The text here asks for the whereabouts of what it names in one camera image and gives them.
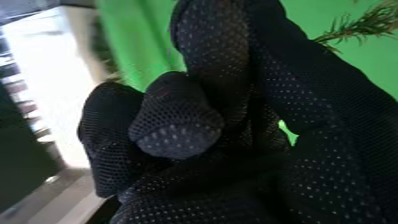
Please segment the green screen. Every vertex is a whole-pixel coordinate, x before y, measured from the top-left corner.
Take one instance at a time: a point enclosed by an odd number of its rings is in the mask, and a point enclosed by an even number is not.
[[[331,29],[345,13],[357,18],[379,0],[285,0],[288,17],[311,38]],[[100,0],[100,14],[114,47],[121,75],[144,91],[153,79],[171,70],[183,70],[183,60],[173,48],[169,19],[173,0]],[[370,37],[363,46],[356,39],[336,45],[342,58],[365,71],[372,81],[398,98],[398,40]]]

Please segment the evergreen branch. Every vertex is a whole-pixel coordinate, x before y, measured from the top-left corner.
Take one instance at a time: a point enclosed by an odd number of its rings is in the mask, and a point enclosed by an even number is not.
[[[398,30],[398,1],[386,0],[365,13],[357,20],[350,19],[350,14],[345,14],[340,19],[334,19],[331,30],[315,39],[326,47],[336,51],[329,45],[331,40],[338,43],[357,38],[359,44],[365,43],[368,36],[395,37]]]

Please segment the white wall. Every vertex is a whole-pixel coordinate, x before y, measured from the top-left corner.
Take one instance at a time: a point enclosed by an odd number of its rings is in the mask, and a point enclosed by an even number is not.
[[[96,12],[57,7],[4,26],[29,91],[52,130],[61,156],[71,167],[89,167],[77,138],[82,106],[105,70],[89,52]]]

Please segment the gloved finger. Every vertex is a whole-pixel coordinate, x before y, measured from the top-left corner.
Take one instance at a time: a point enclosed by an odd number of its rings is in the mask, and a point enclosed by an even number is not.
[[[244,1],[180,0],[171,36],[189,76],[201,83],[212,107],[226,121],[226,132],[240,126],[251,95],[249,32]]]
[[[118,83],[103,83],[87,98],[79,138],[89,156],[96,193],[112,196],[166,161],[139,150],[128,139],[128,126],[139,113],[144,94]]]
[[[173,159],[199,155],[215,144],[224,120],[185,73],[166,73],[148,87],[130,139],[143,151]]]
[[[290,222],[395,223],[397,100],[308,40],[278,0],[258,0],[249,23],[263,97],[299,134],[281,177]]]

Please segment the dark fabric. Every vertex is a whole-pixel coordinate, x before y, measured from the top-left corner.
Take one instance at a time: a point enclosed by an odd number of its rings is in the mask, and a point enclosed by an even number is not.
[[[144,94],[116,83],[103,83],[89,96],[79,138],[91,161],[96,194],[116,195],[143,173],[162,170],[169,161],[151,157],[128,139]]]
[[[308,40],[281,2],[183,0],[171,31],[201,87],[189,81],[182,89],[169,88],[160,77],[143,106],[132,88],[111,88],[130,92],[130,97],[111,94],[111,101],[100,88],[84,109],[80,139],[98,192],[118,194],[123,202],[112,223],[398,223],[397,100]],[[162,139],[164,126],[166,133],[183,135],[185,128],[205,133],[206,126],[174,125],[176,117],[196,117],[199,124],[214,119],[194,110],[169,110],[164,93],[178,96],[180,105],[214,108],[226,124],[217,143],[203,138],[214,146],[187,159],[173,158],[173,147],[162,154],[169,159],[143,152]],[[160,108],[153,115],[151,105]],[[292,149],[279,117],[299,135]],[[157,127],[157,138],[148,127]],[[153,139],[141,144],[148,135]]]
[[[263,96],[301,136],[283,172],[294,220],[397,223],[397,100],[306,39],[279,1],[258,1],[249,15]]]
[[[215,144],[222,128],[199,84],[185,73],[164,74],[146,90],[130,140],[150,155],[187,159]]]

